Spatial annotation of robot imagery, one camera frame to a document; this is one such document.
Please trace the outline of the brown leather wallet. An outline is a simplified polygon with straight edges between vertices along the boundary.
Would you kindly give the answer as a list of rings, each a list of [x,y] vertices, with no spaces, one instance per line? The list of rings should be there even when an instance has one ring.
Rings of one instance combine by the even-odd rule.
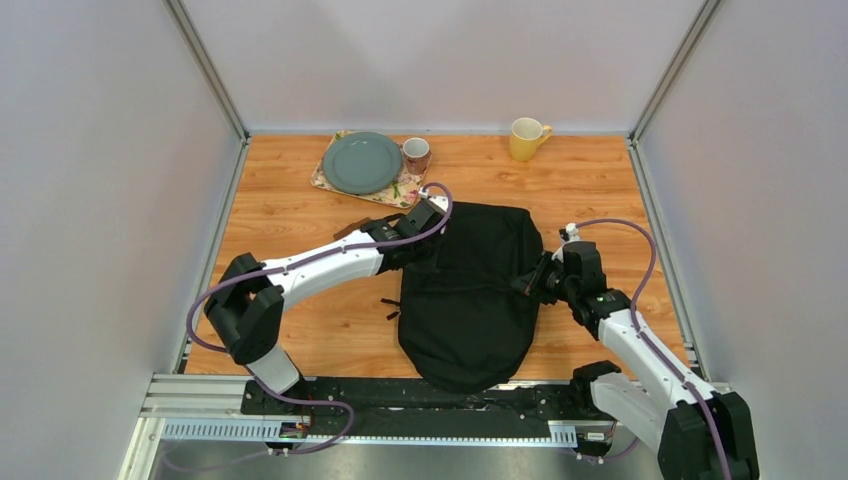
[[[363,218],[361,220],[357,220],[355,222],[352,222],[352,223],[348,224],[347,226],[343,227],[341,230],[337,231],[333,235],[333,240],[334,241],[341,241],[341,240],[349,237],[350,235],[352,235],[354,232],[360,232],[363,227],[367,226],[372,221],[373,221],[372,218],[366,217],[366,218]]]

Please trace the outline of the black fabric student bag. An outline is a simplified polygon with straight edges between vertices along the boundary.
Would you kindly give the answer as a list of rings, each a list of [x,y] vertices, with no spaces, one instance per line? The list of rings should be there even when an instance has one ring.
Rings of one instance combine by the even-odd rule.
[[[472,394],[518,371],[539,304],[512,283],[542,252],[528,210],[455,203],[433,253],[407,265],[400,285],[398,343],[425,381]]]

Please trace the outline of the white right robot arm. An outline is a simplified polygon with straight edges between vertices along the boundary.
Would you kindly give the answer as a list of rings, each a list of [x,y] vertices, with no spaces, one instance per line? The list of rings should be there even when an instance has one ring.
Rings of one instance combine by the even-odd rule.
[[[596,246],[564,243],[546,251],[512,286],[539,303],[564,301],[574,320],[636,375],[610,362],[573,373],[570,404],[582,418],[602,412],[625,424],[657,457],[666,479],[757,479],[751,411],[736,392],[721,393],[666,347],[634,301],[608,286]]]

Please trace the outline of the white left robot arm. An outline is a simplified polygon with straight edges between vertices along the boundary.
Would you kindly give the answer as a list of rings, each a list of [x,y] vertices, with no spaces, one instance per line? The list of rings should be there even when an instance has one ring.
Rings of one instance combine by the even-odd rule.
[[[444,233],[451,210],[449,198],[425,194],[406,214],[369,221],[299,255],[266,261],[240,255],[196,303],[233,362],[268,388],[268,403],[280,414],[294,414],[304,405],[306,390],[279,344],[285,312],[337,285],[423,258]]]

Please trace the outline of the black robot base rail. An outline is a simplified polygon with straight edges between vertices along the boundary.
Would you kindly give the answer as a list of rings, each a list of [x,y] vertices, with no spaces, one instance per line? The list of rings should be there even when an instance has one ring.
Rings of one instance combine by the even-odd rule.
[[[349,425],[350,436],[391,439],[530,440],[572,426],[577,438],[607,442],[617,423],[589,406],[569,383],[510,382],[478,393],[450,393],[422,379],[315,377],[278,400],[246,383],[244,415],[286,416],[316,438]]]

